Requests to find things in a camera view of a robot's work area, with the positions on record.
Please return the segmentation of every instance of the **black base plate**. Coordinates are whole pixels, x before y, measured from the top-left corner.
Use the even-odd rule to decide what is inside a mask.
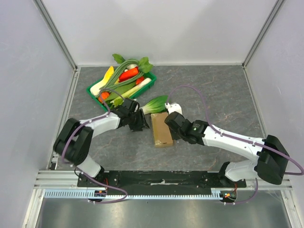
[[[99,185],[79,176],[78,187],[94,188]],[[105,171],[99,182],[124,189],[129,195],[200,195],[211,194],[211,188],[234,188],[223,186],[217,172],[208,171]],[[151,185],[155,183],[172,183],[171,185]],[[245,188],[245,181],[237,182],[238,188]],[[108,195],[121,195],[117,190],[108,189]]]

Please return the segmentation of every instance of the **green basket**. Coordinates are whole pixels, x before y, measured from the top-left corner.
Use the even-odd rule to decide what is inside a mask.
[[[147,73],[147,74],[144,74],[144,77],[145,78],[150,78],[151,79],[151,81],[148,83],[148,84],[146,84],[143,88],[141,88],[140,90],[138,90],[135,94],[133,94],[130,98],[131,99],[134,99],[134,98],[137,98],[137,97],[139,97],[141,94],[143,94],[144,92],[146,92],[148,89],[150,89],[153,85],[154,85],[154,83],[155,83],[155,81],[156,81],[156,76],[154,75],[154,74],[152,74],[151,72],[149,72],[149,73]],[[94,82],[93,84],[91,84],[87,89],[86,89],[86,92],[91,96],[91,98],[93,98],[105,111],[107,111],[107,108],[102,104],[102,103],[100,103],[98,100],[97,100],[97,98],[93,95],[93,94],[91,94],[91,92],[90,92],[90,89],[91,89],[91,87],[92,86],[94,86],[95,84],[97,84],[98,82],[100,82],[101,80],[103,79],[103,77],[100,79],[100,80],[98,80],[97,82]]]

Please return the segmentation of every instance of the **gray marble surface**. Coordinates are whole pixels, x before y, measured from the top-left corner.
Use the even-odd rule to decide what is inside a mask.
[[[104,113],[86,93],[86,88],[102,77],[107,67],[81,68],[70,117],[92,118]],[[211,121],[218,127],[248,136],[262,137],[249,88],[241,66],[156,66],[155,85],[138,97],[141,105],[169,94],[179,85],[192,85],[206,97]],[[182,88],[172,96],[190,121],[205,119],[198,95]],[[151,125],[150,116],[146,119]],[[131,132],[129,127],[108,131],[92,140],[89,154],[106,170],[209,170],[218,171],[224,162],[243,157],[222,149],[190,145],[182,140],[168,148],[155,148],[152,129]],[[57,169],[71,169],[59,160]]]

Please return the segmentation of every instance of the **white backdrop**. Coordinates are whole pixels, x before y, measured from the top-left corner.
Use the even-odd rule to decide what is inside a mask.
[[[304,166],[304,1],[285,1],[247,72],[265,123]],[[292,164],[289,171],[299,172]],[[304,213],[304,177],[291,176]]]
[[[241,63],[275,1],[43,0],[78,65]]]
[[[33,0],[0,4],[0,227],[20,228],[73,70]]]

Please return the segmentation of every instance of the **cardboard box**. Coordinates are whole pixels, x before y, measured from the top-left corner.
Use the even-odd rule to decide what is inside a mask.
[[[165,124],[167,116],[168,113],[151,114],[154,145],[157,148],[173,146],[173,139],[169,127]]]

